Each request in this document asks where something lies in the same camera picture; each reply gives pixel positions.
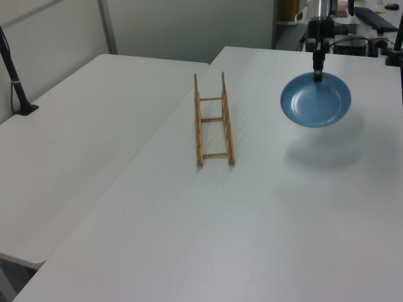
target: blue bowl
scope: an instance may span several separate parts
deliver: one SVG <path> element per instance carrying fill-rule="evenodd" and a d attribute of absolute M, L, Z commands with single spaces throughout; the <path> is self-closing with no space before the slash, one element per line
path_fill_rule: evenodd
<path fill-rule="evenodd" d="M 289 82 L 280 103 L 285 115 L 294 123 L 318 128 L 337 122 L 347 113 L 351 93 L 338 77 L 323 73 L 322 82 L 314 82 L 311 72 Z"/>

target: white tabletop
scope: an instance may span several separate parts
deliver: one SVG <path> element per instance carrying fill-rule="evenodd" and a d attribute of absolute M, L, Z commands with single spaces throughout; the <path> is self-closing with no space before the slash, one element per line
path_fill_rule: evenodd
<path fill-rule="evenodd" d="M 0 257 L 38 268 L 207 64 L 101 55 L 0 126 Z"/>
<path fill-rule="evenodd" d="M 225 71 L 235 166 L 197 169 L 189 92 L 15 302 L 399 301 L 399 70 L 327 56 L 351 108 L 311 129 L 280 108 L 311 65 L 309 53 L 225 48 L 199 90 L 216 96 Z M 203 130 L 206 152 L 222 151 L 222 125 Z"/>

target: white wall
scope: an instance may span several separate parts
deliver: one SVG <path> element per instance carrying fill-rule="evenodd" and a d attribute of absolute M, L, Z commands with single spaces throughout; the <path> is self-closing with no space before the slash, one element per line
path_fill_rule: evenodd
<path fill-rule="evenodd" d="M 307 0 L 300 0 L 300 10 L 307 5 Z"/>
<path fill-rule="evenodd" d="M 226 45 L 271 48 L 275 1 L 108 0 L 107 4 L 119 54 L 210 63 Z"/>
<path fill-rule="evenodd" d="M 63 0 L 4 29 L 4 34 L 30 102 L 97 55 L 108 53 L 96 0 Z M 0 123 L 11 116 L 9 97 L 10 79 L 1 60 Z"/>

